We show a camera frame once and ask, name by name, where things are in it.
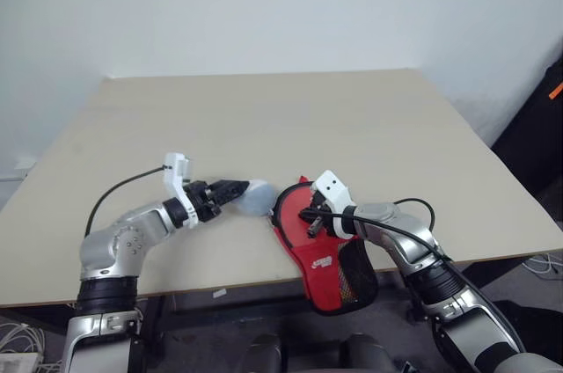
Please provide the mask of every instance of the black wire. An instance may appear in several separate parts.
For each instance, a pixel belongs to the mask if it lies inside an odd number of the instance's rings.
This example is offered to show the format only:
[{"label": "black wire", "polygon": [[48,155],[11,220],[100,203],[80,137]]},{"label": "black wire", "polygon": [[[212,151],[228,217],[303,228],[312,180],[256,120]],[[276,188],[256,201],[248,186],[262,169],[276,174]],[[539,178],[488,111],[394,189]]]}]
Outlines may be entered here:
[{"label": "black wire", "polygon": [[434,254],[437,259],[441,260],[444,258],[443,254],[439,253],[432,245],[424,241],[422,238],[417,237],[416,235],[412,234],[408,230],[401,230],[400,228],[396,228],[394,226],[388,225],[386,223],[381,223],[378,221],[374,221],[373,219],[368,219],[367,217],[360,217],[356,215],[346,215],[343,213],[329,213],[323,210],[315,210],[313,208],[307,208],[303,210],[303,212],[309,212],[313,215],[317,216],[328,216],[328,217],[340,217],[342,219],[349,219],[351,221],[358,221],[361,223],[367,223],[368,225],[374,225],[379,228],[384,228],[386,230],[392,230],[393,232],[397,232],[398,234],[404,235],[405,237],[410,238],[412,241],[416,241],[420,245],[424,245],[429,252]]},{"label": "black wire", "polygon": [[430,212],[430,225],[428,226],[429,230],[433,230],[434,229],[434,223],[436,220],[436,215],[434,213],[434,209],[432,208],[432,206],[430,206],[430,203],[428,203],[425,200],[422,199],[417,199],[416,197],[409,197],[408,199],[401,199],[401,200],[397,200],[395,202],[393,202],[394,204],[401,204],[401,203],[406,203],[407,201],[416,201],[417,203],[423,204],[424,206],[426,206],[426,208],[428,209],[428,212]]},{"label": "black wire", "polygon": [[491,307],[491,310],[494,312],[494,314],[496,314],[496,316],[501,320],[502,324],[508,329],[508,331],[510,332],[512,338],[515,341],[516,346],[518,347],[518,349],[522,352],[525,353],[526,349],[524,347],[524,344],[522,342],[522,340],[520,339],[520,336],[518,335],[518,333],[516,332],[515,328],[510,324],[510,322],[507,320],[507,318],[504,316],[504,314],[502,313],[502,311],[500,311],[496,305],[494,305],[494,303],[492,301],[490,301],[485,294],[483,294],[481,292],[481,290],[479,288],[477,288],[475,285],[473,285],[473,283],[471,281],[469,281],[469,279],[467,279],[465,277],[464,274],[461,273],[461,271],[459,269],[457,269],[457,267],[451,263],[451,259],[446,256],[445,254],[441,254],[440,252],[438,252],[432,245],[430,245],[429,243],[427,243],[426,241],[424,241],[422,238],[417,237],[416,235],[412,234],[411,232],[407,231],[407,230],[401,230],[400,228],[396,228],[394,226],[388,225],[386,223],[381,223],[378,221],[374,221],[372,219],[368,219],[367,217],[360,217],[360,216],[355,216],[355,215],[347,215],[347,214],[341,214],[341,213],[329,213],[329,212],[325,212],[323,210],[315,210],[312,208],[307,208],[306,210],[304,210],[303,212],[309,212],[313,215],[317,215],[317,216],[328,216],[328,217],[339,217],[342,219],[349,219],[351,221],[357,221],[362,223],[367,223],[370,225],[374,225],[377,226],[379,228],[383,228],[385,230],[392,230],[393,232],[397,232],[398,234],[401,234],[407,238],[410,238],[413,241],[416,241],[417,243],[419,243],[420,245],[423,245],[424,247],[426,247],[428,249],[429,252],[431,252],[432,254],[434,254],[434,256],[438,259],[441,260],[443,263],[445,263],[446,265],[448,265],[448,267],[450,267],[451,271],[462,281],[464,281],[467,286],[469,288],[471,288],[473,290],[473,292],[475,292],[475,294],[477,294],[478,296],[480,296],[483,301],[485,301],[486,303],[488,303],[488,305]]},{"label": "black wire", "polygon": [[102,201],[109,194],[111,194],[117,188],[124,186],[128,182],[135,181],[136,179],[140,179],[142,177],[146,177],[147,175],[151,175],[152,173],[155,173],[155,172],[163,171],[164,169],[165,169],[165,166],[162,165],[158,168],[151,169],[150,171],[143,172],[143,173],[140,173],[138,175],[135,175],[134,177],[124,179],[122,182],[118,182],[117,184],[112,186],[109,190],[107,190],[105,193],[103,193],[102,196],[98,199],[98,201],[96,201],[96,204],[94,205],[94,207],[92,208],[92,210],[90,212],[90,216],[88,216],[88,223],[86,224],[86,232],[84,234],[84,237],[88,237],[88,235],[90,235],[91,225],[94,222],[94,216],[96,215],[96,212],[98,211],[99,205],[102,204]]}]

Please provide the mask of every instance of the white wall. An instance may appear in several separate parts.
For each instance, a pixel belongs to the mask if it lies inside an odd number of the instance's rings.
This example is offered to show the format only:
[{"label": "white wall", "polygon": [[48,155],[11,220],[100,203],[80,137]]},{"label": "white wall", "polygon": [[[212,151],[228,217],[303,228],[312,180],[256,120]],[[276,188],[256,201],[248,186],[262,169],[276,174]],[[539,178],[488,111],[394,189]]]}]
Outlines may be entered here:
[{"label": "white wall", "polygon": [[562,35],[563,0],[0,0],[0,175],[104,76],[418,67],[490,144]]}]

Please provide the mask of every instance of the orange tag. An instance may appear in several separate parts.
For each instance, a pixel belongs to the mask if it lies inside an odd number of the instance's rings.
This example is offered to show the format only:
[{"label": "orange tag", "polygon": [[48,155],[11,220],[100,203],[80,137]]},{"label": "orange tag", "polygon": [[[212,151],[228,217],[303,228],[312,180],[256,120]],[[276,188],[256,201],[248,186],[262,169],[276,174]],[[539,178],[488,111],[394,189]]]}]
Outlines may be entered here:
[{"label": "orange tag", "polygon": [[554,100],[561,93],[561,91],[563,91],[563,83],[555,87],[553,91],[549,93],[549,99]]}]

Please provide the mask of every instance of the beige tabletop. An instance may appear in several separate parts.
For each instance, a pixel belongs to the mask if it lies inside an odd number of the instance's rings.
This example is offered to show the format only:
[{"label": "beige tabletop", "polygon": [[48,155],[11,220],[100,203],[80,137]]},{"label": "beige tabletop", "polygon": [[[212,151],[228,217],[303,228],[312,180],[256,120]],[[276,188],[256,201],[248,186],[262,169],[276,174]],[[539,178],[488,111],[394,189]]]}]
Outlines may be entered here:
[{"label": "beige tabletop", "polygon": [[[78,248],[98,197],[160,166],[168,151],[193,159],[194,179],[270,181],[333,170],[356,202],[420,197],[454,260],[563,246],[558,227],[414,70],[105,81],[0,212],[0,304],[71,301]],[[94,230],[167,198],[160,174],[112,194]],[[404,210],[428,219],[424,208]],[[393,267],[368,245],[375,269]],[[151,250],[141,295],[299,276],[267,219],[226,210]]]}]

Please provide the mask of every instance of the robotic arm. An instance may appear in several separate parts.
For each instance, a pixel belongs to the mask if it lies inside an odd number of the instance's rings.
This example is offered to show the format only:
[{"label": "robotic arm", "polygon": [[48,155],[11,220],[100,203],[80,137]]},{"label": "robotic arm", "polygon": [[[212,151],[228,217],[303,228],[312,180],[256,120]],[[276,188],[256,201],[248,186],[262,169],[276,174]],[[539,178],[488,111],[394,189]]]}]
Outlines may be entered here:
[{"label": "robotic arm", "polygon": [[87,235],[80,247],[81,284],[62,355],[64,373],[144,371],[135,300],[147,252],[176,229],[217,217],[223,204],[250,185],[233,180],[187,183],[189,161],[179,153],[166,155],[164,169],[170,200],[127,213]]},{"label": "robotic arm", "polygon": [[342,182],[325,171],[311,186],[303,218],[340,238],[355,235],[387,251],[413,298],[432,320],[436,345],[461,368],[480,373],[563,371],[540,355],[525,353],[512,325],[444,255],[432,232],[393,203],[356,205]]}]

